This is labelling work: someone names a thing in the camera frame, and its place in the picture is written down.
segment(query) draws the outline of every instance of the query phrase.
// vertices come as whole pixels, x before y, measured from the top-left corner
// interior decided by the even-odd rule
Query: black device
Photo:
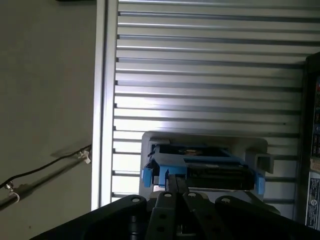
[[[306,58],[302,96],[296,219],[311,228],[318,229],[320,212],[320,52]]]
[[[170,174],[157,197],[126,196],[32,240],[320,239],[317,230],[235,197],[212,203],[184,179]]]

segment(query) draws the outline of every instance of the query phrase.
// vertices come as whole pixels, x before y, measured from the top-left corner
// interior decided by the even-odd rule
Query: gray wall
[[[95,3],[0,1],[0,182],[90,141],[95,27]],[[28,239],[90,211],[90,188],[91,167],[74,168],[0,212],[0,238]]]

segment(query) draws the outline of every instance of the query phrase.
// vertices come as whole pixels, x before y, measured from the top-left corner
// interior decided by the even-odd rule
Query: blue plastic part
[[[266,180],[264,176],[258,172],[255,173],[255,188],[259,195],[265,193]]]
[[[145,167],[142,172],[142,181],[145,188],[151,187],[152,182],[152,169]]]
[[[159,183],[158,185],[164,187],[166,185],[166,173],[169,174],[187,174],[187,166],[166,166],[159,165]]]

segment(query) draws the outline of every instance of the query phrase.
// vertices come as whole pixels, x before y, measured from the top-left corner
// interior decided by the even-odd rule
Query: label sticker
[[[305,225],[318,229],[320,179],[310,178]]]

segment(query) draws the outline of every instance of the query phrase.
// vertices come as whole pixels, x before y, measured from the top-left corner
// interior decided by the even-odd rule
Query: horizontal metal slat
[[[197,75],[220,75],[237,77],[265,77],[301,79],[301,69],[283,69],[267,67],[246,66],[216,66],[216,65],[180,65],[180,64],[147,64],[117,62],[118,72],[132,73],[172,73],[172,74],[197,74]]]
[[[138,194],[139,179],[138,176],[113,176],[112,192]]]
[[[298,125],[256,124],[216,121],[165,121],[146,119],[114,119],[116,130],[120,131],[157,131],[160,129],[194,129],[240,131],[256,133],[298,134]]]
[[[137,117],[137,118],[159,118],[159,119],[195,119],[195,120],[215,120],[234,121],[242,120],[246,122],[294,124],[300,121],[299,115],[281,114],[246,114],[227,112],[203,112],[203,111],[178,111],[178,110],[149,110],[149,109],[128,109],[115,108],[114,115],[117,117]]]
[[[206,30],[228,30],[247,32],[314,32],[320,34],[320,24],[310,22],[279,22],[249,21],[249,20],[221,20],[198,18],[171,18],[148,16],[119,16],[119,27],[148,27],[148,28],[188,28]]]
[[[215,97],[252,100],[293,101],[301,99],[299,92],[277,92],[263,90],[233,90],[233,89],[192,89],[170,87],[147,86],[115,86],[116,94],[136,95],[164,95],[164,96],[188,96],[188,97]]]
[[[118,149],[121,153],[126,153],[128,151],[139,153],[142,148],[141,141],[121,141],[115,140],[113,142],[113,148]],[[296,156],[297,146],[269,146],[267,152],[271,155],[283,155],[283,156]]]
[[[237,8],[279,8],[279,9],[298,9],[298,10],[319,10],[320,3],[317,1],[300,0],[119,0],[121,4],[157,4],[157,5],[186,5],[186,6],[205,6],[205,7],[237,7]]]
[[[113,138],[116,140],[137,140],[141,141],[143,131],[113,131]],[[297,138],[284,137],[263,137],[271,146],[289,146],[296,147],[298,144]]]
[[[245,7],[225,7],[215,5],[194,6],[182,4],[168,4],[157,1],[156,4],[119,4],[120,12],[136,13],[171,13],[171,14],[201,14],[220,16],[261,16],[261,17],[294,17],[294,18],[318,18],[320,10],[315,9],[281,9],[281,8],[245,8]]]
[[[286,32],[249,32],[249,31],[221,31],[198,29],[150,28],[119,26],[118,35],[154,36],[154,37],[186,37],[234,40],[274,40],[274,41],[302,41],[320,42],[320,34],[314,33],[286,33]]]
[[[200,98],[173,98],[173,97],[143,97],[143,96],[115,96],[114,103],[120,108],[148,109],[152,105],[173,106],[180,109],[179,106],[189,107],[208,107],[208,108],[240,108],[257,110],[283,110],[299,111],[301,105],[298,101],[279,102],[279,101],[259,101],[259,100],[240,100],[240,99],[200,99]]]
[[[113,138],[119,140],[139,140],[141,141],[143,131],[113,131]]]
[[[264,199],[294,200],[296,184],[294,182],[266,182]]]
[[[210,52],[231,54],[260,54],[260,55],[303,55],[307,56],[320,51],[319,46],[292,46],[276,44],[244,44],[225,42],[196,42],[172,40],[132,40],[118,39],[119,50],[154,50],[154,51],[181,51],[181,52]]]
[[[190,76],[170,74],[139,74],[116,73],[116,81],[146,82],[146,83],[179,83],[179,84],[220,84],[231,86],[256,86],[256,87],[285,87],[301,88],[300,78],[258,78],[258,77],[229,77],[229,76]]]
[[[140,172],[140,155],[113,154],[113,171]]]
[[[266,177],[295,178],[297,173],[297,161],[275,160],[273,174],[266,172]]]
[[[269,56],[244,55],[226,53],[199,53],[199,52],[166,52],[142,50],[118,50],[117,58],[155,59],[155,60],[188,60],[188,61],[216,61],[259,64],[293,64],[302,65],[306,56]]]

